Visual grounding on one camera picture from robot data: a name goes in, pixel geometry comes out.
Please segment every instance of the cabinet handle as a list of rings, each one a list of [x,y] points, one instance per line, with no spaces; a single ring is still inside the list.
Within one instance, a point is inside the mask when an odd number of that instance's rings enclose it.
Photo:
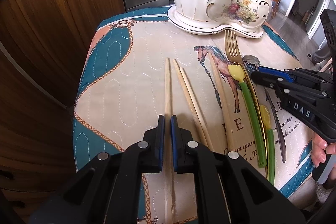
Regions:
[[[9,200],[8,202],[13,207],[17,207],[17,208],[25,208],[26,207],[25,203],[22,202],[22,201],[11,201],[11,200]]]
[[[0,176],[8,178],[10,180],[14,179],[14,176],[11,172],[0,170]]]

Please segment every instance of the floor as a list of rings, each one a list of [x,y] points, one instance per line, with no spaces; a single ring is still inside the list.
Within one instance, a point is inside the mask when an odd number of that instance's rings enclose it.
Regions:
[[[314,40],[308,38],[305,24],[302,22],[302,17],[297,14],[290,14],[288,17],[280,12],[267,22],[278,32],[286,44],[291,48],[293,53],[298,58],[302,67],[305,69],[319,70],[321,64],[314,64],[308,59],[307,54],[312,54],[319,47]]]

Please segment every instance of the rope pattern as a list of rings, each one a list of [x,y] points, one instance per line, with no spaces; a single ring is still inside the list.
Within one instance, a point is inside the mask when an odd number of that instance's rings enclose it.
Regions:
[[[85,122],[76,112],[74,112],[74,117],[80,122],[83,126],[85,126],[87,129],[91,130],[93,133],[97,134],[100,138],[110,143],[112,146],[114,146],[118,151],[124,152],[124,149],[115,143],[114,141],[110,140],[108,137],[103,135],[101,132],[96,130],[93,126],[89,125],[87,122]],[[150,196],[149,196],[149,189],[148,189],[148,183],[147,179],[144,174],[142,174],[142,183],[143,183],[143,189],[145,194],[145,210],[146,210],[146,216],[147,216],[147,224],[152,224],[152,217],[151,217],[151,202],[150,202]]]
[[[113,28],[120,28],[120,22],[121,21],[117,22],[116,24],[113,24],[111,26],[110,30],[113,29]],[[131,52],[131,49],[133,47],[133,34],[132,34],[131,26],[134,26],[134,23],[136,23],[136,21],[130,19],[130,22],[128,22],[128,24],[127,24],[127,29],[128,29],[128,33],[129,33],[129,48],[128,48],[125,56],[112,69],[110,69],[108,72],[104,73],[101,77],[97,78],[95,81],[93,81],[89,85],[87,85],[87,87],[79,94],[79,96],[78,96],[78,98],[76,100],[76,103],[77,103],[78,99],[84,94],[84,92],[87,91],[87,89],[89,87],[91,87],[92,85],[94,85],[95,83],[97,83],[99,80],[103,79],[105,76],[109,75],[112,71],[114,71],[116,68],[118,68],[121,65],[121,63],[124,62],[124,60],[127,58],[127,56],[129,55],[129,53]]]
[[[182,220],[182,221],[175,222],[174,224],[185,224],[185,223],[187,223],[187,222],[189,222],[189,221],[193,221],[193,220],[195,220],[195,219],[197,219],[197,216],[188,218],[188,219],[186,219],[186,220]]]
[[[113,24],[110,26],[110,30],[113,28],[123,28],[121,26],[121,24],[123,24],[125,22],[125,20],[121,20],[118,21],[117,23]],[[133,33],[132,33],[132,29],[131,26],[134,26],[134,23],[137,22],[153,22],[153,21],[137,21],[137,20],[133,20],[130,19],[130,22],[127,23],[127,29],[128,29],[128,33],[129,33],[129,39],[130,39],[130,46],[127,50],[126,55],[119,61],[119,63],[113,67],[111,70],[109,70],[108,72],[106,72],[104,75],[102,75],[101,77],[97,78],[95,81],[93,81],[92,83],[90,83],[78,96],[77,100],[76,100],[76,104],[78,99],[84,94],[85,91],[88,90],[88,88],[90,88],[92,85],[94,85],[95,83],[97,83],[99,80],[103,79],[105,76],[107,76],[108,74],[112,73],[116,68],[118,68],[121,63],[127,58],[127,56],[130,54],[131,49],[133,47]],[[100,136],[103,140],[105,140],[106,142],[110,143],[113,147],[115,147],[118,151],[120,152],[124,152],[123,148],[118,145],[117,143],[115,143],[114,141],[110,140],[109,138],[107,138],[105,135],[103,135],[101,132],[99,132],[98,130],[96,130],[93,126],[89,125],[87,122],[85,122],[80,116],[77,115],[76,112],[74,112],[74,117],[86,128],[88,128],[89,130],[91,130],[93,133],[95,133],[96,135]],[[149,195],[149,189],[148,189],[148,183],[147,183],[147,179],[145,177],[144,174],[142,174],[142,183],[143,183],[143,188],[144,188],[144,194],[145,194],[145,210],[146,210],[146,222],[147,224],[152,224],[152,217],[151,217],[151,202],[150,202],[150,195]],[[177,224],[183,224],[187,221],[183,221],[183,222],[178,222]]]

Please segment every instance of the green handle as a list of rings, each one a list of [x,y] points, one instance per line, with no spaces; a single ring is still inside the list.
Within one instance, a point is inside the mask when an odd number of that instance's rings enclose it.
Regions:
[[[257,111],[255,110],[251,92],[249,88],[247,87],[247,84],[245,82],[241,82],[239,83],[239,85],[243,92],[245,105],[246,105],[247,112],[250,117],[250,122],[252,125],[255,146],[257,149],[258,166],[259,168],[265,168],[267,165],[266,151],[265,151],[265,146],[264,146],[264,141],[263,141],[263,133],[261,132]]]
[[[275,146],[273,129],[267,129],[268,181],[274,185],[275,176]]]

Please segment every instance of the quilted fabric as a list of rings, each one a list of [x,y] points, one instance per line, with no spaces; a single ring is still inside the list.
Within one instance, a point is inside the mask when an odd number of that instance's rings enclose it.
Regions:
[[[142,139],[146,130],[157,125],[164,113],[164,59],[174,58],[185,69],[204,119],[214,149],[227,148],[221,108],[216,98],[208,54],[225,67],[224,34],[192,35],[173,26],[168,8],[137,10],[104,20],[98,27],[88,52],[75,105],[73,147],[79,170],[101,151],[115,154]],[[243,55],[257,56],[263,66],[279,70],[301,67],[285,42],[264,26],[259,39],[238,37]],[[257,167],[254,138],[239,88],[222,70],[222,83],[235,125],[236,151]],[[195,140],[193,119],[182,88],[171,64],[172,108],[179,126],[190,130]],[[260,104],[269,107],[262,87],[255,86]],[[285,135],[287,161],[281,161],[275,123],[277,187],[289,197],[310,175],[310,130],[280,108],[270,90]],[[234,113],[239,104],[239,112]],[[139,223],[164,223],[164,172],[144,174],[139,201]],[[192,174],[173,177],[174,222],[197,222],[196,197]]]

